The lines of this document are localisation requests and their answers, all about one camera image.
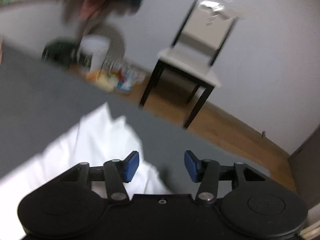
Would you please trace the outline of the white garment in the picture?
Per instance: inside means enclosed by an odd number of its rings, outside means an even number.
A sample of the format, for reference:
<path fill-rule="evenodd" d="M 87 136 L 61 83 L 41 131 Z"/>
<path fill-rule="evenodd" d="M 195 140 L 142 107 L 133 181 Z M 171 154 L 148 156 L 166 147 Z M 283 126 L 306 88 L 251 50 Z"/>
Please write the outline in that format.
<path fill-rule="evenodd" d="M 134 194 L 169 194 L 157 169 L 144 159 L 143 144 L 125 116 L 113 119 L 105 103 L 84 115 L 78 124 L 47 148 L 1 178 L 1 239 L 22 239 L 24 230 L 17 207 L 24 196 L 81 162 L 102 166 L 113 159 L 139 153 L 139 167 L 133 180 L 125 184 Z"/>

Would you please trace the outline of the colourful sneaker by bucket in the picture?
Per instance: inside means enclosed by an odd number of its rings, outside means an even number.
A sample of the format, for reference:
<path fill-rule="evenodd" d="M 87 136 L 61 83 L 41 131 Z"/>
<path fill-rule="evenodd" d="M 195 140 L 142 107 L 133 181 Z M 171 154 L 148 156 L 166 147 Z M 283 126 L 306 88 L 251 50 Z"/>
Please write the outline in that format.
<path fill-rule="evenodd" d="M 122 93 L 130 93 L 133 83 L 135 81 L 134 70 L 122 69 L 119 72 L 118 83 L 115 86 L 115 90 Z"/>

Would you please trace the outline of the yellow plush slipper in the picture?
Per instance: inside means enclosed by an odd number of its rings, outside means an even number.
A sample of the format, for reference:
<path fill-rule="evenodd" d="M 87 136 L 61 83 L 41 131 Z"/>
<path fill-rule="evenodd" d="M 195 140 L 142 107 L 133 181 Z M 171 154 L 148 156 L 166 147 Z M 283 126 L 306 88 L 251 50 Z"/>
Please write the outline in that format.
<path fill-rule="evenodd" d="M 86 74 L 85 80 L 106 92 L 112 92 L 115 88 L 114 82 L 110 81 L 102 70 L 89 72 Z"/>

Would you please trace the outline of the grey wardrobe cabinet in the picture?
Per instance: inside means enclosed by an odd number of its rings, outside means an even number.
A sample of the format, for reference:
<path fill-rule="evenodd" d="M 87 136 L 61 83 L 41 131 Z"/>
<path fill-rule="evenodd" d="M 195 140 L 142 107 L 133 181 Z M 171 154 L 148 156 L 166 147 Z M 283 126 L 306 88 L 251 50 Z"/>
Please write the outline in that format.
<path fill-rule="evenodd" d="M 297 192 L 308 209 L 319 204 L 319 126 L 289 157 L 290 169 Z"/>

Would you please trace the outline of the grey bed sheet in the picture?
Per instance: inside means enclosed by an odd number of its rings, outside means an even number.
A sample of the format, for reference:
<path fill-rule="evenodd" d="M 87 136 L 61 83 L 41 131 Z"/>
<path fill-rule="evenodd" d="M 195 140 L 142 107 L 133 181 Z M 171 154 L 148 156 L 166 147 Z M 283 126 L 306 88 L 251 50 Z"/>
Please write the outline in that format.
<path fill-rule="evenodd" d="M 40 153 L 80 118 L 103 103 L 114 118 L 125 116 L 142 141 L 147 162 L 156 166 L 165 185 L 176 193 L 195 194 L 184 153 L 231 166 L 244 159 L 184 129 L 139 110 L 60 70 L 54 64 L 3 44 L 1 63 L 1 175 Z"/>

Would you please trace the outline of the grey round nubbed mat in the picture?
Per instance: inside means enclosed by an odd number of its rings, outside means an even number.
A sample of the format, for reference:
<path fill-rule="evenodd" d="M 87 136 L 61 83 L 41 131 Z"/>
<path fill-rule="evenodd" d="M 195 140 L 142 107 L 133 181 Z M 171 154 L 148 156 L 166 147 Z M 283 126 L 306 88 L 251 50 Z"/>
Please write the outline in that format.
<path fill-rule="evenodd" d="M 113 25 L 101 23 L 86 28 L 86 34 L 106 37 L 110 41 L 107 58 L 123 59 L 125 56 L 125 42 L 120 31 Z"/>

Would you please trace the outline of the white plastic bucket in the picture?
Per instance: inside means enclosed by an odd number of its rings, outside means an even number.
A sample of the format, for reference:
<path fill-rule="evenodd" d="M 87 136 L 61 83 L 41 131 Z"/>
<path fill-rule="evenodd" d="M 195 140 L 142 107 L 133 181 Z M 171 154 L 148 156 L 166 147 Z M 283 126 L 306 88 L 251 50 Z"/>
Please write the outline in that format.
<path fill-rule="evenodd" d="M 90 34 L 82 38 L 78 49 L 78 63 L 90 72 L 100 70 L 110 48 L 111 40 Z"/>

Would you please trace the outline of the dark green plastic stool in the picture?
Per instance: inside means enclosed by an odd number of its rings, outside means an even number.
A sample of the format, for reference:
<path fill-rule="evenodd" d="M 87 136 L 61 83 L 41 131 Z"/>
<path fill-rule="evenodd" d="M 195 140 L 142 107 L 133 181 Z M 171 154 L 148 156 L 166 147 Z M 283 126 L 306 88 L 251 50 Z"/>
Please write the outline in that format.
<path fill-rule="evenodd" d="M 74 40 L 57 38 L 44 46 L 41 59 L 43 59 L 43 61 L 52 61 L 69 68 L 77 63 L 78 48 L 78 43 Z"/>

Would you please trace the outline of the white black wooden chair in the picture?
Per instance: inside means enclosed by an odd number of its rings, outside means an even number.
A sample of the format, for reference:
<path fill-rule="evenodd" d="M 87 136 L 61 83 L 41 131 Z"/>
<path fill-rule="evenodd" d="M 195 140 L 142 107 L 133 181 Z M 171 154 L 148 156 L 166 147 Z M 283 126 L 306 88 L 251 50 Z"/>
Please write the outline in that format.
<path fill-rule="evenodd" d="M 222 2 L 193 1 L 171 45 L 158 52 L 156 65 L 139 106 L 144 107 L 151 90 L 156 87 L 163 72 L 168 70 L 195 85 L 187 103 L 191 102 L 199 88 L 204 89 L 184 122 L 183 127 L 188 128 L 214 88 L 221 87 L 213 65 L 237 21 L 235 14 Z"/>

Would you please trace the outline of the pink hanging garment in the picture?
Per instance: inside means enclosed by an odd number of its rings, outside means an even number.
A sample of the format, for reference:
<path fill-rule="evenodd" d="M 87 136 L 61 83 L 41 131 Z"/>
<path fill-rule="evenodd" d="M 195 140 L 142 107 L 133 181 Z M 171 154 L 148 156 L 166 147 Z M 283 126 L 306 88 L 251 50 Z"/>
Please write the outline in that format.
<path fill-rule="evenodd" d="M 87 21 L 96 18 L 103 10 L 105 0 L 84 0 L 78 14 L 78 19 Z"/>

